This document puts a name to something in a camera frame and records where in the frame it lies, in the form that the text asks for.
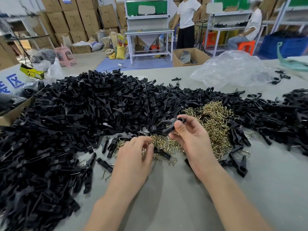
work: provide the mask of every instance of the black pants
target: black pants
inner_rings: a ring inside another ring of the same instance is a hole
[[[195,45],[195,26],[179,29],[177,35],[177,49],[193,48]]]

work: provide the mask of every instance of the blue container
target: blue container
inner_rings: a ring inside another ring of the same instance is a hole
[[[258,55],[268,59],[277,59],[278,42],[283,43],[280,47],[280,53],[283,58],[301,56],[308,46],[308,37],[279,38],[267,35],[264,37]]]

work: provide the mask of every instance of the hand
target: hand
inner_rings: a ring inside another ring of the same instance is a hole
[[[209,135],[194,117],[188,115],[177,117],[185,118],[186,123],[184,125],[181,121],[176,121],[174,127],[179,135],[169,134],[169,137],[182,145],[192,170],[203,181],[213,169],[220,167],[213,154]]]
[[[149,144],[151,142],[152,138],[148,136],[134,137],[119,149],[108,193],[117,193],[130,201],[135,197],[151,170],[154,155],[154,145]],[[144,148],[146,156],[142,160]]]

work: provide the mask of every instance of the green panel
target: green panel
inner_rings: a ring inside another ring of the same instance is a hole
[[[289,6],[305,6],[308,5],[308,0],[291,0]]]
[[[126,2],[127,15],[138,16],[139,5],[155,6],[156,14],[167,14],[167,0]]]
[[[250,4],[247,0],[214,0],[214,2],[222,2],[222,8],[225,9],[228,6],[238,6],[238,9],[248,10]]]

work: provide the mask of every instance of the green plastic hanger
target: green plastic hanger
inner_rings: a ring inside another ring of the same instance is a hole
[[[305,63],[294,60],[286,60],[281,56],[279,48],[280,46],[282,46],[282,44],[283,44],[282,42],[277,43],[277,56],[280,64],[289,69],[308,72],[308,65],[306,65]]]

